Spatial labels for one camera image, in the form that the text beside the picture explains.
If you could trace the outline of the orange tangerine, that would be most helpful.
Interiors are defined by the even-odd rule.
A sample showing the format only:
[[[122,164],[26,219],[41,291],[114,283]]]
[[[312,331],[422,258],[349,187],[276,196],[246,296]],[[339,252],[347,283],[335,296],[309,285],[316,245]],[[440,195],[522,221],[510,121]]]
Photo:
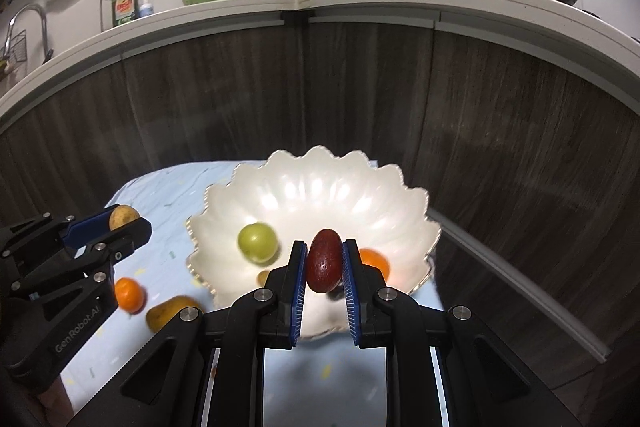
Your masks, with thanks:
[[[137,314],[144,308],[145,290],[130,277],[121,277],[115,283],[115,297],[119,308],[129,314]]]
[[[371,248],[361,248],[359,254],[364,265],[378,269],[382,273],[384,281],[388,281],[390,277],[390,262],[385,256]]]

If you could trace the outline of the small brown longan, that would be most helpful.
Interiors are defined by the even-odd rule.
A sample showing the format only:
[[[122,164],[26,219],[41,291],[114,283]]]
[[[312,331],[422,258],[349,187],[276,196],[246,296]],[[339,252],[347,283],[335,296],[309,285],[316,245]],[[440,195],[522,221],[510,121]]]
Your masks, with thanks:
[[[113,209],[108,218],[108,226],[111,231],[117,230],[129,222],[140,218],[140,213],[134,207],[128,205],[118,205]]]

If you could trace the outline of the red oval grape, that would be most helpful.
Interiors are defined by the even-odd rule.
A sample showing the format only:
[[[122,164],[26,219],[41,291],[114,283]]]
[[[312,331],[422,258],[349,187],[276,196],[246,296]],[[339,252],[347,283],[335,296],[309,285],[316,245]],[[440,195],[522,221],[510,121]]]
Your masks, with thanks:
[[[332,229],[323,229],[314,236],[306,261],[306,282],[319,294],[326,294],[341,282],[343,274],[343,244]]]

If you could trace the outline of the green round fruit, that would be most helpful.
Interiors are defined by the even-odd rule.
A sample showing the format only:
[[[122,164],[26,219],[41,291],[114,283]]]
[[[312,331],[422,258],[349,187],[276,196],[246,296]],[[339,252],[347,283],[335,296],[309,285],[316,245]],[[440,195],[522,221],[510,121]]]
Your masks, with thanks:
[[[277,254],[279,241],[276,232],[264,222],[245,225],[236,239],[243,256],[258,265],[266,265]]]

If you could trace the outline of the yellow mango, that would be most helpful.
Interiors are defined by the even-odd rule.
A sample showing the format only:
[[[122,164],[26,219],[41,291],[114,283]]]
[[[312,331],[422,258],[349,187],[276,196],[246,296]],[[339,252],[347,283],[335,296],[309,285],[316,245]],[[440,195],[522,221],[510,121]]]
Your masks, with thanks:
[[[145,322],[153,334],[158,333],[176,314],[184,308],[203,310],[201,305],[189,296],[175,296],[149,309]]]

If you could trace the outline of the white scalloped plate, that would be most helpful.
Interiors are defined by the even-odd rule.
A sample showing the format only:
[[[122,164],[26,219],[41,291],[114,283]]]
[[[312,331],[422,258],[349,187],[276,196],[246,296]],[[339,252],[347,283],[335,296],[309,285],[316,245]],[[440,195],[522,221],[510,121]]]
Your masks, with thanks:
[[[299,157],[276,150],[264,165],[242,162],[228,182],[206,188],[203,211],[186,221],[193,243],[186,266],[215,307],[225,308],[257,288],[266,269],[240,251],[245,225],[265,222],[276,233],[280,251],[268,269],[288,263],[295,241],[332,229],[381,254],[390,265],[387,284],[413,294],[433,274],[442,231],[427,208],[424,188],[408,187],[398,166],[375,166],[361,150],[342,157],[321,145]]]

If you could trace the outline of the green dish soap bottle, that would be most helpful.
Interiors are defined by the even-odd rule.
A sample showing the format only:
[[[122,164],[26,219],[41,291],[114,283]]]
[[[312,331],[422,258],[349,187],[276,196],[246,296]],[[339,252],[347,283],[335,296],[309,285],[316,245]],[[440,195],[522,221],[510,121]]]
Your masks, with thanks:
[[[139,15],[138,0],[114,0],[112,4],[113,25],[120,26],[136,20]]]

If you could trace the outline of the blue pump bottle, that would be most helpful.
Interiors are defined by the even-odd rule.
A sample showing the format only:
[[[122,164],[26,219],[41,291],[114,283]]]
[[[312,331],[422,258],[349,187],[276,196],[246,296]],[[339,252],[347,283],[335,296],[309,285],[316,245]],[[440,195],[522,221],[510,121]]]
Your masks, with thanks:
[[[153,5],[151,2],[149,2],[149,0],[138,0],[138,1],[139,1],[138,13],[140,18],[150,16],[154,13]]]

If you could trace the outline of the metal rail strip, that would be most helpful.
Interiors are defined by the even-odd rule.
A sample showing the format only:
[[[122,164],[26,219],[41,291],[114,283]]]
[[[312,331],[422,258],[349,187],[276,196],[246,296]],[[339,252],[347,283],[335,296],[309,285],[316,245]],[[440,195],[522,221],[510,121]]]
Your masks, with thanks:
[[[430,208],[426,215],[440,224],[442,237],[447,237],[450,242],[497,275],[500,280],[523,296],[559,329],[562,329],[566,335],[576,341],[582,349],[589,352],[595,360],[603,364],[608,359],[612,353],[611,348],[582,321],[578,320],[573,313],[562,306],[558,300],[547,293],[544,288],[526,277],[524,273],[484,245],[479,239],[464,231],[454,221],[446,218],[441,212]]]

